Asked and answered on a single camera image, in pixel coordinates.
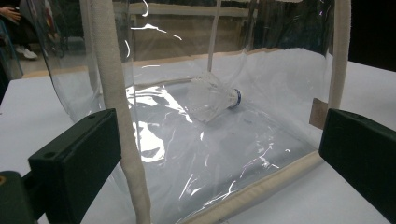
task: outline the white shoe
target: white shoe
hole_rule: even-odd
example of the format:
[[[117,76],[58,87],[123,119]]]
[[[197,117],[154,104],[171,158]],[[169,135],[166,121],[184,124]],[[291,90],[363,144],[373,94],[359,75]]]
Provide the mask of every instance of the white shoe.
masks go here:
[[[37,58],[37,55],[36,55],[34,52],[30,51],[29,49],[27,49],[27,48],[24,47],[24,46],[19,45],[19,46],[17,46],[17,47],[15,48],[15,50],[16,50],[18,53],[23,54],[23,56],[24,56],[25,58],[27,58],[27,59],[36,59],[36,58]]]

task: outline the white table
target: white table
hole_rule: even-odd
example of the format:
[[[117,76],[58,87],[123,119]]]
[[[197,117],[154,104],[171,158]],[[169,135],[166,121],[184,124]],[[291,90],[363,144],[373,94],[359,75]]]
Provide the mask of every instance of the white table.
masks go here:
[[[395,86],[396,73],[349,63],[341,107],[396,130]],[[72,125],[49,77],[11,81],[0,106],[0,171],[27,174],[27,158]],[[388,223],[327,163],[227,222]]]

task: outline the clear vinyl bag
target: clear vinyl bag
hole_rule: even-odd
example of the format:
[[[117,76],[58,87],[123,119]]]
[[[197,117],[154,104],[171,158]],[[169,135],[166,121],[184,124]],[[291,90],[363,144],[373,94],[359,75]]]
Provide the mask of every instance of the clear vinyl bag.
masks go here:
[[[337,18],[347,18],[349,3],[340,2],[113,1],[102,10],[115,15],[114,48],[103,18],[87,13],[99,3],[80,1],[84,38],[76,44],[86,61],[77,62],[85,70],[62,75],[50,53],[57,65],[76,59],[74,37],[59,54],[43,32],[54,88],[74,120],[126,95],[128,118],[119,116],[119,124],[134,128],[120,138],[137,146],[134,159],[146,180],[139,188],[147,184],[151,201],[150,212],[141,212],[149,205],[136,203],[130,182],[136,174],[128,173],[133,162],[124,154],[83,222],[214,223],[313,167],[323,111],[337,107],[342,93],[348,35],[337,30],[349,21],[343,26]],[[115,77],[106,76],[117,72],[122,79],[108,84]],[[110,89],[124,94],[110,99]]]

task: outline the clear plastic bottle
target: clear plastic bottle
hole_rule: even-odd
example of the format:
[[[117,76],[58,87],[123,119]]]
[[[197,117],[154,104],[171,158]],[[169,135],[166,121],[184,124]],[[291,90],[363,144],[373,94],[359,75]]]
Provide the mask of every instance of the clear plastic bottle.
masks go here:
[[[191,80],[187,93],[187,111],[203,122],[209,122],[226,108],[241,102],[241,92],[227,88],[212,73],[203,73]]]

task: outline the person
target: person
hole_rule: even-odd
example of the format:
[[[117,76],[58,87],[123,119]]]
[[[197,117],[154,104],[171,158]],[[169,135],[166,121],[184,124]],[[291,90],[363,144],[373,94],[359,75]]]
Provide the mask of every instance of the person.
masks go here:
[[[22,54],[27,59],[36,59],[37,55],[30,50],[29,43],[31,37],[35,35],[32,24],[26,20],[19,12],[19,1],[1,0],[0,19],[7,27],[11,41],[15,46],[15,51]]]

